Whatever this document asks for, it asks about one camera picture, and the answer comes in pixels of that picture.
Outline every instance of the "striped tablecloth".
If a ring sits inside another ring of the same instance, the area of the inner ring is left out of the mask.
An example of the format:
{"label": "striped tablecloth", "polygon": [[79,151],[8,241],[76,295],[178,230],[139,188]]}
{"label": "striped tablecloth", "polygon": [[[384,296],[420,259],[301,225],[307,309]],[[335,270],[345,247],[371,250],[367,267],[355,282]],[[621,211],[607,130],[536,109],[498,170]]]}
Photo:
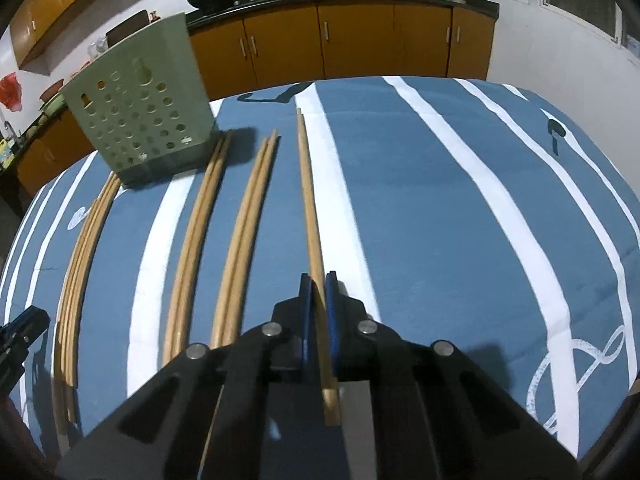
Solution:
{"label": "striped tablecloth", "polygon": [[[308,270],[296,107],[308,129],[324,268],[407,340],[453,341],[574,454],[638,372],[640,203],[585,133],[535,94],[487,82],[354,78],[213,102],[235,130],[214,205],[190,340],[209,340],[257,144],[282,136],[242,328],[268,319]],[[548,118],[566,136],[552,149]],[[109,173],[93,153],[37,194],[0,283],[0,322],[52,319],[86,209]],[[79,434],[159,367],[171,286],[202,180],[188,171],[116,197],[90,271],[79,337]],[[51,330],[12,396],[55,449]]]}

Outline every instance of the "silver screw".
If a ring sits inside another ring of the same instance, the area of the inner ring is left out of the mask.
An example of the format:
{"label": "silver screw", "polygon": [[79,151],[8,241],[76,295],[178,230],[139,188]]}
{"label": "silver screw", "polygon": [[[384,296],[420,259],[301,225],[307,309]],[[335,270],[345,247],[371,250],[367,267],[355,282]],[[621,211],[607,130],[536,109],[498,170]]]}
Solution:
{"label": "silver screw", "polygon": [[209,348],[205,344],[194,343],[187,348],[187,357],[189,359],[200,359],[201,357],[204,357],[208,349]]}
{"label": "silver screw", "polygon": [[282,332],[282,327],[275,321],[270,321],[262,326],[262,333],[265,336],[273,337],[280,334],[280,332]]}
{"label": "silver screw", "polygon": [[449,357],[453,354],[453,345],[449,341],[436,341],[433,350],[442,357]]}
{"label": "silver screw", "polygon": [[363,319],[358,323],[358,331],[363,334],[373,334],[378,329],[378,325],[372,319]]}

